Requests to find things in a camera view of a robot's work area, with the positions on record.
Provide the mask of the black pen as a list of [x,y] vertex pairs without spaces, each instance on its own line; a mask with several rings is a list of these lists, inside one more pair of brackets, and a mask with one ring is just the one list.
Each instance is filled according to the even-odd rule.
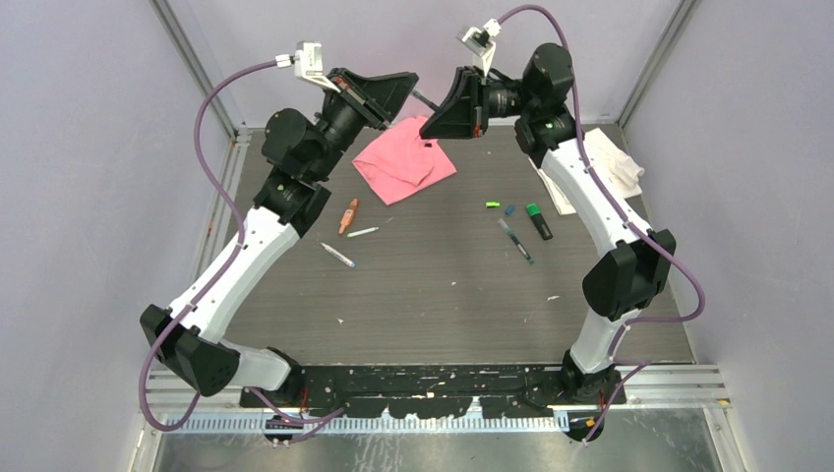
[[416,89],[410,92],[410,95],[419,100],[421,103],[423,103],[425,106],[429,107],[433,111],[437,111],[439,109],[439,106],[434,101],[432,101]]

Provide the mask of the black green highlighter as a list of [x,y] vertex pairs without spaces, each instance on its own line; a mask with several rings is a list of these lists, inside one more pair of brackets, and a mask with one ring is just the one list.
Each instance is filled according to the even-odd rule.
[[551,240],[553,238],[553,232],[539,207],[536,204],[528,204],[525,210],[540,237],[545,241]]

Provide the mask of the green gel pen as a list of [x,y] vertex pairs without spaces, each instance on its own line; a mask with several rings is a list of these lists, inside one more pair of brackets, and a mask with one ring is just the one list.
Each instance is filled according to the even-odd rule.
[[520,252],[520,254],[521,254],[521,255],[522,255],[522,256],[523,256],[523,257],[527,260],[527,262],[528,262],[530,265],[534,265],[534,264],[535,264],[535,260],[534,260],[534,258],[533,258],[533,257],[531,256],[531,254],[527,251],[527,249],[523,246],[523,244],[520,242],[520,240],[519,240],[519,239],[518,239],[518,237],[515,235],[515,233],[512,231],[512,229],[509,227],[509,225],[506,223],[506,221],[505,221],[503,218],[500,218],[500,219],[498,220],[498,224],[500,225],[500,227],[502,228],[502,230],[504,231],[504,233],[507,235],[507,237],[510,239],[510,241],[512,242],[512,244],[513,244],[513,245],[516,247],[516,249]]

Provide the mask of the white blue marker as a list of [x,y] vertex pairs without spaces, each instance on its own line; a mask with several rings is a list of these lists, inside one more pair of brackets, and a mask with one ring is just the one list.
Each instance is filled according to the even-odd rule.
[[341,252],[339,252],[339,251],[338,251],[336,248],[334,248],[333,246],[331,246],[331,245],[329,245],[329,244],[326,244],[326,243],[324,243],[324,242],[322,242],[322,243],[321,243],[321,246],[322,246],[322,247],[323,247],[323,248],[324,248],[324,249],[325,249],[325,250],[326,250],[326,251],[327,251],[330,255],[332,255],[333,257],[335,257],[337,260],[339,260],[340,262],[342,262],[342,263],[343,263],[343,264],[345,264],[346,266],[351,267],[351,268],[356,267],[356,263],[355,263],[354,261],[352,261],[351,259],[349,259],[349,258],[348,258],[348,257],[346,257],[345,255],[343,255]]

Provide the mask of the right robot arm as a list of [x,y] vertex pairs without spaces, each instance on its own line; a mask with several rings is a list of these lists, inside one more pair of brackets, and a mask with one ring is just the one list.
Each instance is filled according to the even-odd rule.
[[515,138],[534,168],[551,178],[577,211],[599,260],[582,280],[589,306],[561,370],[530,393],[552,393],[571,403],[591,403],[619,377],[611,348],[666,285],[677,242],[655,231],[594,169],[578,116],[566,104],[574,85],[571,57],[555,43],[538,46],[523,75],[490,69],[495,48],[473,46],[475,63],[456,69],[451,90],[422,126],[424,139],[474,139],[490,119],[512,117]]

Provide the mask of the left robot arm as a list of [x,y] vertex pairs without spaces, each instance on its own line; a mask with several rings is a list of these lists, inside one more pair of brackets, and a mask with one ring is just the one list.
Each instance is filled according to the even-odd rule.
[[313,226],[330,196],[324,183],[360,132],[389,126],[419,81],[413,72],[362,77],[345,68],[326,78],[314,119],[293,108],[269,118],[262,154],[271,171],[237,236],[185,293],[140,316],[154,358],[201,396],[230,384],[261,388],[279,406],[301,396],[295,361],[224,334],[267,270]]

